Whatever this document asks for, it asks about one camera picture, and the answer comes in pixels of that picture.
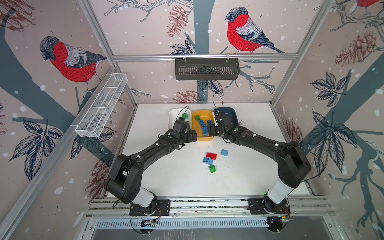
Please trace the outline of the blue lego brick cluster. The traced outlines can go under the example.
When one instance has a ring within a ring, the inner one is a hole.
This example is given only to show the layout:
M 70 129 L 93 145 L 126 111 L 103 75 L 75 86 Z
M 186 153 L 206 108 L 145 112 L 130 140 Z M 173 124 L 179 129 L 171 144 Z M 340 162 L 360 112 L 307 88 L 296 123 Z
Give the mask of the blue lego brick cluster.
M 202 163 L 211 166 L 211 165 L 213 165 L 214 160 L 210 157 L 205 157 L 205 158 L 203 158 Z

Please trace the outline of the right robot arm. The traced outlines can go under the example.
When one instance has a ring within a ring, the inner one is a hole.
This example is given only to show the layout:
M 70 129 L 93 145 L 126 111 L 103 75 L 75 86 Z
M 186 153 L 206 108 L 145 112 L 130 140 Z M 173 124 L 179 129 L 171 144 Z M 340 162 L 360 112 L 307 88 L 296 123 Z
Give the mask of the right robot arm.
M 225 113 L 214 115 L 215 123 L 208 127 L 209 135 L 221 137 L 226 143 L 253 149 L 274 160 L 279 178 L 264 195 L 265 212 L 276 213 L 282 202 L 312 170 L 305 152 L 296 142 L 283 143 L 258 135 L 242 126 L 235 126 Z

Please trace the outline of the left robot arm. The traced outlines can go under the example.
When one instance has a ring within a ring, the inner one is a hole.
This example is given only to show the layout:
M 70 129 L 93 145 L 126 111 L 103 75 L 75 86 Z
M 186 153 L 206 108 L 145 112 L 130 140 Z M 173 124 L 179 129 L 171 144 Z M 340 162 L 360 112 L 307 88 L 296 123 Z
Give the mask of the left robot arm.
M 197 141 L 196 131 L 188 131 L 188 127 L 189 124 L 179 118 L 172 129 L 158 136 L 149 147 L 130 156 L 119 155 L 110 167 L 105 189 L 124 204 L 136 204 L 147 214 L 153 214 L 158 209 L 157 196 L 141 187 L 143 173 L 160 158 Z

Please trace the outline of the red lego brick low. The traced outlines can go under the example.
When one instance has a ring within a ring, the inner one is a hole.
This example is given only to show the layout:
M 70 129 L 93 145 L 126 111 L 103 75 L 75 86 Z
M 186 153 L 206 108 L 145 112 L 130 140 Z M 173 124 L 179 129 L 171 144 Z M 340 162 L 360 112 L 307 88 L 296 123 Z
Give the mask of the red lego brick low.
M 211 158 L 212 160 L 216 160 L 217 159 L 217 154 L 213 154 L 213 153 L 207 153 L 206 154 L 206 157 L 207 158 Z

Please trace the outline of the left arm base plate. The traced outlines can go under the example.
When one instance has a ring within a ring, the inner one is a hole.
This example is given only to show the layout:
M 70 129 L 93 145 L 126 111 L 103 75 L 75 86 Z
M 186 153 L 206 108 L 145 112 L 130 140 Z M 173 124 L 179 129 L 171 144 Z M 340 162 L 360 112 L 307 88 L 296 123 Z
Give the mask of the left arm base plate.
M 151 217 L 151 216 L 168 216 L 170 214 L 171 201 L 170 200 L 153 200 L 148 207 L 131 203 L 130 216 L 131 217 Z

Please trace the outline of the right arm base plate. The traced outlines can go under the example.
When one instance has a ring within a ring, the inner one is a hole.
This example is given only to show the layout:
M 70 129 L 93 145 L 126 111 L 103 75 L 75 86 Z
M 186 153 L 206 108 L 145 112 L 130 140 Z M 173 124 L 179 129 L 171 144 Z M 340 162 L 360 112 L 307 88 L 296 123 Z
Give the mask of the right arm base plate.
M 284 199 L 279 204 L 264 198 L 248 199 L 247 210 L 250 211 L 251 215 L 289 215 L 291 213 L 288 199 Z

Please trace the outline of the light blue small lego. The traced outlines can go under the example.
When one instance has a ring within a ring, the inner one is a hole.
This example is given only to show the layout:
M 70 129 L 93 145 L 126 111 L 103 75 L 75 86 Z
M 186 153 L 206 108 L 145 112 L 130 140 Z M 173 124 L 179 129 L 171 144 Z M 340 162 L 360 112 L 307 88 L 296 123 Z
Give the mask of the light blue small lego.
M 228 150 L 221 150 L 221 155 L 227 157 L 229 154 Z

